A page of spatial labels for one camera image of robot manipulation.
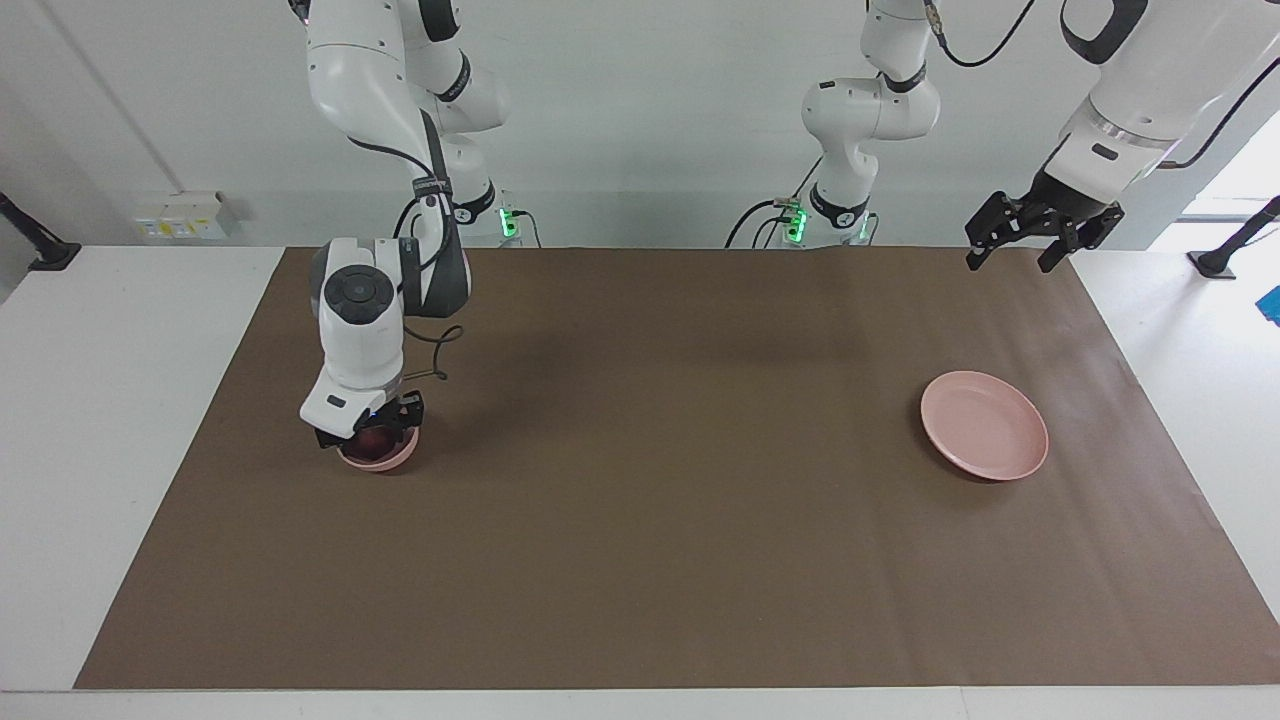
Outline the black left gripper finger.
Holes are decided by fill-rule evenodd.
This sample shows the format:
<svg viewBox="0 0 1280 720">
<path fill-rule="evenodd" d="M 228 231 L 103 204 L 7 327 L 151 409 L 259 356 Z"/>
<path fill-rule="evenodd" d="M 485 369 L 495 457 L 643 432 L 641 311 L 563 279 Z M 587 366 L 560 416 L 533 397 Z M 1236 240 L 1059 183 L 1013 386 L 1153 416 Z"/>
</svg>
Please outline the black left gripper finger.
<svg viewBox="0 0 1280 720">
<path fill-rule="evenodd" d="M 965 261 L 970 272 L 978 272 L 989 254 L 1007 243 L 1024 240 L 1025 204 L 1011 199 L 1004 191 L 995 191 L 965 223 L 969 241 Z"/>
<path fill-rule="evenodd" d="M 1037 260 L 1039 270 L 1048 274 L 1073 254 L 1097 249 L 1124 217 L 1125 211 L 1119 202 L 1107 205 L 1097 217 L 1084 220 L 1051 211 L 1044 224 L 1048 236 L 1055 236 L 1055 240 L 1039 255 Z"/>
</svg>

